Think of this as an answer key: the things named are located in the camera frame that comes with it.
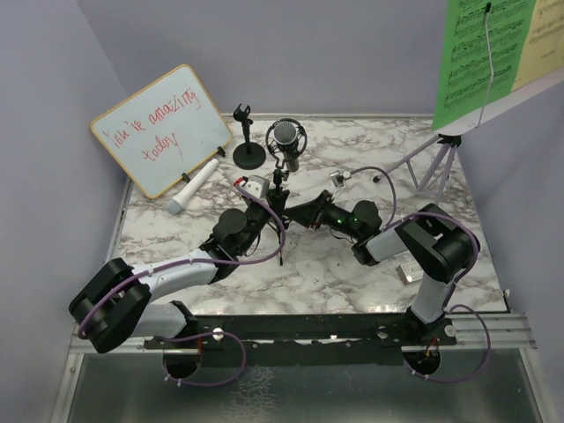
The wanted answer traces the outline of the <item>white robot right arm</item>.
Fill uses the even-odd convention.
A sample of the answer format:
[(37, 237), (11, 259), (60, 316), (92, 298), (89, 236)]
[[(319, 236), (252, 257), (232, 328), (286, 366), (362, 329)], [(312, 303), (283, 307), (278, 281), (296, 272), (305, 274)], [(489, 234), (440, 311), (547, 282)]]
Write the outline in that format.
[(307, 228), (327, 226), (351, 237), (352, 252), (362, 265), (374, 266), (409, 252), (423, 270), (407, 311), (410, 319), (404, 324), (406, 337), (416, 345), (435, 336), (436, 323), (444, 317), (458, 280), (473, 267), (480, 251), (477, 237), (437, 204), (427, 204), (384, 227), (374, 202), (362, 200), (347, 211), (324, 191), (314, 200), (285, 209), (284, 216)]

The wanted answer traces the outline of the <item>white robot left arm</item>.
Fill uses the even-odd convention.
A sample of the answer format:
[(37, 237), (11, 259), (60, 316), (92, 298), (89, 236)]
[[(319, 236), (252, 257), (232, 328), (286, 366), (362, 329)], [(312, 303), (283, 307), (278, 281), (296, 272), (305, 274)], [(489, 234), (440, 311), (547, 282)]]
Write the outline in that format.
[[(213, 284), (242, 266), (275, 257), (286, 242), (282, 219), (267, 201), (244, 190), (240, 193), (249, 201), (247, 209), (224, 211), (208, 240), (187, 255), (138, 267), (120, 257), (104, 263), (70, 302), (78, 337), (90, 341), (98, 353), (112, 351), (142, 334), (139, 323), (155, 300), (192, 286)], [(271, 220), (280, 231), (277, 249), (262, 258), (241, 260)]]

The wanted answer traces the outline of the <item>black condenser microphone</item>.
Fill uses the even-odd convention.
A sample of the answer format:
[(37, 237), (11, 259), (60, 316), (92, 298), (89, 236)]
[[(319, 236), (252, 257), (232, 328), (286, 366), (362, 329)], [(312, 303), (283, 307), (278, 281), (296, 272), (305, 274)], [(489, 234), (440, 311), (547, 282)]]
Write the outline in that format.
[(308, 134), (293, 118), (282, 118), (274, 122), (265, 133), (267, 152), (275, 159), (276, 168), (297, 172), (299, 157), (308, 145)]

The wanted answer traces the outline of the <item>black round-base mic stand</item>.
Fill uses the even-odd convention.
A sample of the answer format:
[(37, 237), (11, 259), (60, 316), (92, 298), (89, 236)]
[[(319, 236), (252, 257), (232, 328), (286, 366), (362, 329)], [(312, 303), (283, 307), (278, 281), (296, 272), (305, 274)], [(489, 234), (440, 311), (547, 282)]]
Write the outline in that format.
[(233, 112), (233, 119), (241, 124), (244, 143), (238, 145), (233, 152), (234, 164), (243, 170), (258, 169), (266, 160), (264, 148), (250, 140), (250, 126), (253, 120), (249, 117), (250, 106), (241, 108), (241, 104)]

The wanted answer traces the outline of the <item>black tripod mic stand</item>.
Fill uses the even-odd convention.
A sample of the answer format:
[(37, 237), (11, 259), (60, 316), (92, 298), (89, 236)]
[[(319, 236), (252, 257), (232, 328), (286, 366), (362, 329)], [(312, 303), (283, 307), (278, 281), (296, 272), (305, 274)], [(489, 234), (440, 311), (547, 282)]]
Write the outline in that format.
[(282, 182), (287, 180), (288, 175), (288, 171), (283, 171), (276, 167), (272, 175), (272, 181), (265, 178), (258, 179), (260, 187), (259, 197), (266, 200), (267, 204), (282, 221), (285, 230), (289, 227), (289, 220), (284, 218), (284, 211), (290, 191), (282, 188)]

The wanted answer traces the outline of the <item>white handheld microphone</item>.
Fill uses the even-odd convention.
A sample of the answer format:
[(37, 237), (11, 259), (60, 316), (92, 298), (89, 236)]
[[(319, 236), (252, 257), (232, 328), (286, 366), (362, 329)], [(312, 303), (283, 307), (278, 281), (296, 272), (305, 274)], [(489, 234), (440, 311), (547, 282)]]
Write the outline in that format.
[(199, 188), (211, 177), (213, 172), (219, 165), (217, 159), (210, 160), (200, 171), (194, 176), (186, 186), (173, 196), (167, 203), (167, 211), (171, 215), (179, 214), (187, 205), (192, 196)]

